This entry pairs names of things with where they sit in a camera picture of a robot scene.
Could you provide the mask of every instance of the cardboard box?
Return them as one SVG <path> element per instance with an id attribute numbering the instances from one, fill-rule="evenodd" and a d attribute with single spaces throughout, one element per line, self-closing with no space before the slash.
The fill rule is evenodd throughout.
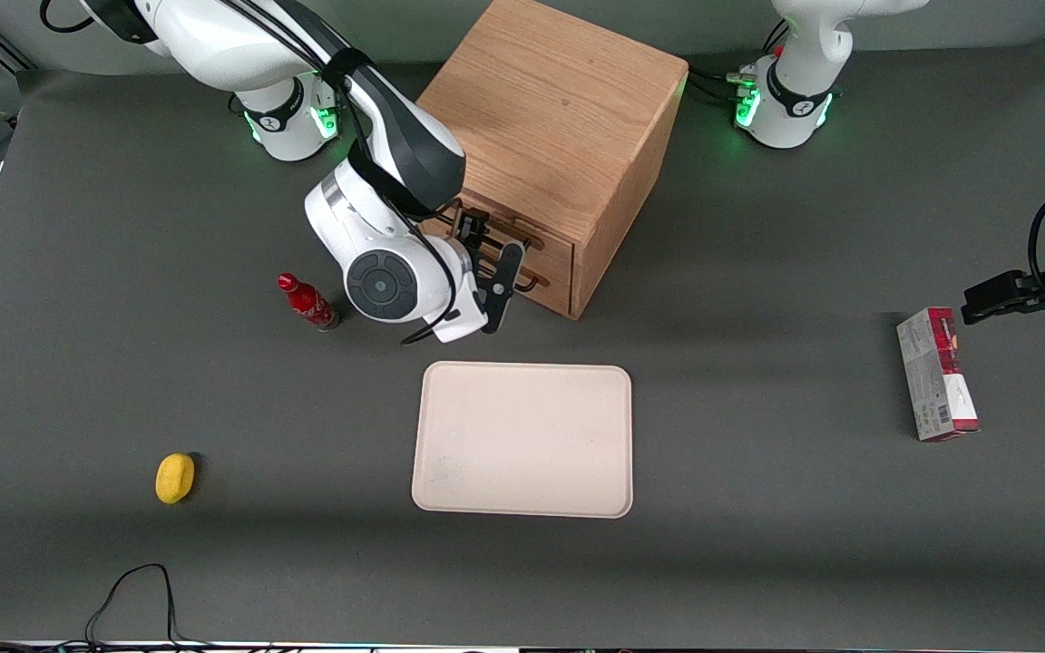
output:
<path id="1" fill-rule="evenodd" d="M 958 365 L 953 309 L 926 308 L 898 326 L 901 359 L 922 442 L 949 441 L 979 429 Z"/>

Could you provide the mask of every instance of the box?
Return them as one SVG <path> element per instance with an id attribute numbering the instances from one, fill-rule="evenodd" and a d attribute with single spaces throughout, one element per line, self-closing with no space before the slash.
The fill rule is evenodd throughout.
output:
<path id="1" fill-rule="evenodd" d="M 467 154 L 465 204 L 532 241 L 524 297 L 583 313 L 659 176 L 686 78 L 682 59 L 532 0 L 494 0 L 462 40 L 418 104 Z"/>
<path id="2" fill-rule="evenodd" d="M 942 442 L 978 430 L 978 414 L 958 365 L 953 309 L 922 310 L 898 326 L 898 342 L 918 439 Z"/>

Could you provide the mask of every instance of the gray tabletop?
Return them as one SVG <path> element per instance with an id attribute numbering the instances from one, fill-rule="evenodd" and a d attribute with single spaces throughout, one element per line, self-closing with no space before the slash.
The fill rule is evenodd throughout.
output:
<path id="1" fill-rule="evenodd" d="M 690 94 L 582 322 L 519 301 L 493 337 L 412 348 L 356 318 L 317 333 L 275 286 L 344 302 L 302 211 L 341 146 L 270 161 L 185 77 L 24 83 L 0 177 L 0 637 L 74 636 L 160 561 L 208 639 L 1045 650 L 1045 316 L 960 331 L 984 429 L 942 445 L 912 435 L 892 334 L 1024 265 L 1045 43 L 858 53 L 799 151 Z M 626 368 L 630 514 L 415 508 L 440 359 Z M 173 450 L 206 468 L 165 508 Z M 132 583 L 99 634 L 162 637 L 159 581 Z"/>

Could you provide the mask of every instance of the coca-cola bottle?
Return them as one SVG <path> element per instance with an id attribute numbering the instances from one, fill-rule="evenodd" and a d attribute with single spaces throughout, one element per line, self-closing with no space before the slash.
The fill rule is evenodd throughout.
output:
<path id="1" fill-rule="evenodd" d="M 285 290 L 285 297 L 289 299 L 289 306 L 293 306 L 293 310 L 301 313 L 301 318 L 306 319 L 317 329 L 328 331 L 336 327 L 336 312 L 333 311 L 332 306 L 328 305 L 325 298 L 317 293 L 317 288 L 287 272 L 277 277 L 277 285 Z"/>

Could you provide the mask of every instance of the wooden drawer cabinet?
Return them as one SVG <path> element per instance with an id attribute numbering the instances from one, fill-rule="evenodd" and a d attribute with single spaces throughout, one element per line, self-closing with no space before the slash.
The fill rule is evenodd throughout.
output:
<path id="1" fill-rule="evenodd" d="M 682 59 L 493 0 L 420 96 L 467 154 L 468 206 L 542 241 L 526 269 L 548 284 L 524 297 L 583 313 L 659 176 L 686 78 Z"/>

